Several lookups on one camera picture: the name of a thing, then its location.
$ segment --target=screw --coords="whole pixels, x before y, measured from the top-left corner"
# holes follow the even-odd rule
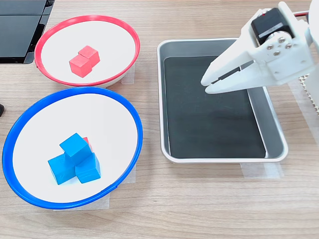
[[[279,39],[278,39],[278,42],[279,43],[283,43],[283,42],[285,42],[286,41],[286,39],[282,36],[282,37],[279,37]]]

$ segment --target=wood grain surface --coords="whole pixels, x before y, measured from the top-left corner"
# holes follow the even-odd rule
[[[293,11],[309,1],[287,1]],[[259,8],[278,1],[56,1],[47,28],[105,14],[130,24],[141,53],[134,85],[110,87],[139,112],[144,145],[136,183],[110,194],[110,209],[57,212],[19,198],[0,172],[1,239],[318,239],[319,150],[287,85],[269,88],[290,153],[281,179],[247,179],[239,164],[178,165],[160,151],[156,47],[167,39],[237,37]],[[0,65],[0,148],[17,118],[65,89],[30,65]]]

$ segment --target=wooden block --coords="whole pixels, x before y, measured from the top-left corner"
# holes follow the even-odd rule
[[[81,183],[101,178],[100,163],[95,153],[92,153],[81,164],[75,166],[75,174]]]
[[[62,154],[48,161],[58,185],[75,177],[75,165],[67,157]]]
[[[82,50],[80,50],[79,55],[89,59],[92,67],[94,67],[96,64],[100,62],[100,56],[98,51],[90,46],[85,46]]]
[[[77,133],[60,144],[74,165],[80,164],[92,154],[89,144]]]
[[[79,77],[85,77],[92,71],[91,61],[81,55],[77,55],[69,61],[71,71]]]

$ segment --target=black mat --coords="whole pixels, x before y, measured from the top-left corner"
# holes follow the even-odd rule
[[[264,158],[265,149],[247,91],[209,95],[200,84],[215,58],[182,57],[164,61],[171,155]]]

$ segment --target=silver tray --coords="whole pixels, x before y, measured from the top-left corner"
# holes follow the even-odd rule
[[[288,154],[288,145],[265,87],[248,89],[248,97],[266,151],[264,158],[176,158],[170,153],[166,111],[164,60],[168,57],[219,56],[236,38],[168,40],[158,46],[160,146],[174,163],[278,162]]]

